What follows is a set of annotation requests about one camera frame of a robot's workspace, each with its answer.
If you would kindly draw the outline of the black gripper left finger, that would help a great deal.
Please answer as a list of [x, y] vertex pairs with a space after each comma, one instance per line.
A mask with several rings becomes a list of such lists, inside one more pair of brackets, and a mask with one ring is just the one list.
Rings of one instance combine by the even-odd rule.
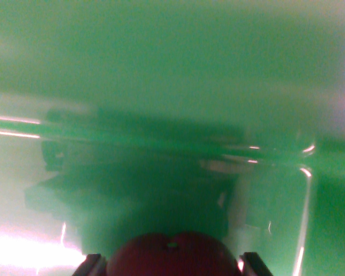
[[72, 276], [106, 276], [106, 258], [101, 254], [88, 254]]

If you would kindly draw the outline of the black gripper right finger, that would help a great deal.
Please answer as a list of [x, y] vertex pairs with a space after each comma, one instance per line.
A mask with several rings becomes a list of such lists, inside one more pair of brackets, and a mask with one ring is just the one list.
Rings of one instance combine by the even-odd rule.
[[243, 276], [273, 276], [257, 252], [243, 253], [237, 263]]

